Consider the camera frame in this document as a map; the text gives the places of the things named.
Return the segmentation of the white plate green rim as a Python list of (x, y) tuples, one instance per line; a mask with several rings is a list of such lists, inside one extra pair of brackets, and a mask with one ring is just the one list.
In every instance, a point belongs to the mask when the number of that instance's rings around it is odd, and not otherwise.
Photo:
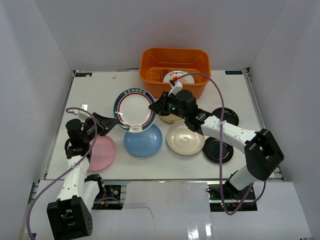
[(154, 97), (145, 89), (126, 89), (114, 102), (114, 118), (119, 120), (118, 125), (125, 131), (141, 133), (150, 128), (156, 119), (156, 113), (149, 109), (153, 103)]

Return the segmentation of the white plate orange sunburst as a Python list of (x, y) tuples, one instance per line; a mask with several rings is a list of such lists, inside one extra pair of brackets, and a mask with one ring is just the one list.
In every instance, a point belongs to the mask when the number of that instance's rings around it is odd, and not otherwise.
[(163, 82), (167, 83), (173, 81), (174, 79), (178, 79), (183, 84), (195, 84), (196, 80), (192, 75), (187, 75), (188, 72), (184, 70), (173, 70), (168, 72), (163, 77)]

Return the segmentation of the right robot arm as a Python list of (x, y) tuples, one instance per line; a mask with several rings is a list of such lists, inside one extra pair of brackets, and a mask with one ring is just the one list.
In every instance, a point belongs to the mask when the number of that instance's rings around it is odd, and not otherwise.
[(233, 173), (223, 186), (226, 195), (233, 200), (242, 196), (244, 189), (255, 181), (266, 181), (284, 160), (284, 154), (269, 130), (248, 130), (222, 122), (199, 108), (188, 90), (181, 90), (176, 95), (164, 92), (149, 109), (159, 116), (178, 116), (184, 119), (189, 130), (222, 139), (245, 155), (246, 165)]

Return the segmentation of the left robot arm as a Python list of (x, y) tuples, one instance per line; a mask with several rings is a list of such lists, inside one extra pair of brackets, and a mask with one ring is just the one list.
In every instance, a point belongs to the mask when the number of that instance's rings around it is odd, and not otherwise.
[(46, 209), (54, 239), (73, 240), (92, 234), (91, 209), (95, 200), (103, 198), (106, 193), (99, 174), (87, 175), (92, 148), (98, 136), (106, 136), (118, 123), (116, 118), (95, 112), (85, 121), (74, 118), (66, 123), (67, 173), (57, 199)]

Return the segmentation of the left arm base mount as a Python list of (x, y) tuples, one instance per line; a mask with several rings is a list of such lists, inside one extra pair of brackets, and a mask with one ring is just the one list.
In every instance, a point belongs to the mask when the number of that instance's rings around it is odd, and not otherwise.
[[(103, 198), (114, 198), (122, 204), (125, 201), (126, 189), (125, 185), (105, 185), (105, 195)], [(92, 207), (93, 210), (121, 210), (123, 207), (115, 200), (105, 199), (100, 203), (95, 203)]]

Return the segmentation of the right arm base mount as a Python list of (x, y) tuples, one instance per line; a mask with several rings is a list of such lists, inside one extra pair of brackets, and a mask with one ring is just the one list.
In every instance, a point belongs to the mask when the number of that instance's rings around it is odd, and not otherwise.
[[(238, 196), (229, 194), (225, 189), (223, 189), (225, 206), (229, 212), (233, 212), (237, 208), (237, 206), (245, 196), (245, 193), (247, 192), (248, 189), (249, 187), (246, 187), (244, 190), (240, 192), (240, 195)], [(206, 188), (206, 192), (208, 193), (208, 197), (209, 197), (210, 211), (212, 213), (224, 212), (225, 208), (221, 200), (220, 185), (209, 184)], [(256, 194), (254, 189), (251, 188), (247, 198), (245, 199), (245, 201), (243, 202), (243, 204), (241, 205), (238, 211), (239, 212), (256, 212), (258, 210), (257, 204), (251, 203), (255, 200), (256, 200)]]

